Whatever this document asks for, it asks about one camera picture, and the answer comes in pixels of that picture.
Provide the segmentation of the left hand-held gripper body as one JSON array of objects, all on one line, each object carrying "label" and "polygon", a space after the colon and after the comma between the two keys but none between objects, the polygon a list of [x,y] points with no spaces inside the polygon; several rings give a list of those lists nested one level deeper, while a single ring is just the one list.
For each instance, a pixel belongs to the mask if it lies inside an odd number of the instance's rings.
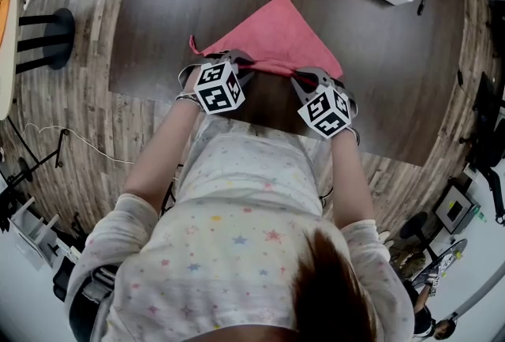
[{"label": "left hand-held gripper body", "polygon": [[229,61],[201,66],[194,92],[207,114],[234,111],[244,103],[237,72],[237,65]]}]

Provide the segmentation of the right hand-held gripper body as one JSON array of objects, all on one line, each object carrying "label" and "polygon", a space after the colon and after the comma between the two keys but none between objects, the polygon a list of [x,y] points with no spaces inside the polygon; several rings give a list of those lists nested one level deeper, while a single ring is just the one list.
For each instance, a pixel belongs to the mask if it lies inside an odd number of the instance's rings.
[{"label": "right hand-held gripper body", "polygon": [[297,112],[310,129],[325,139],[351,127],[350,99],[332,87],[314,95]]}]

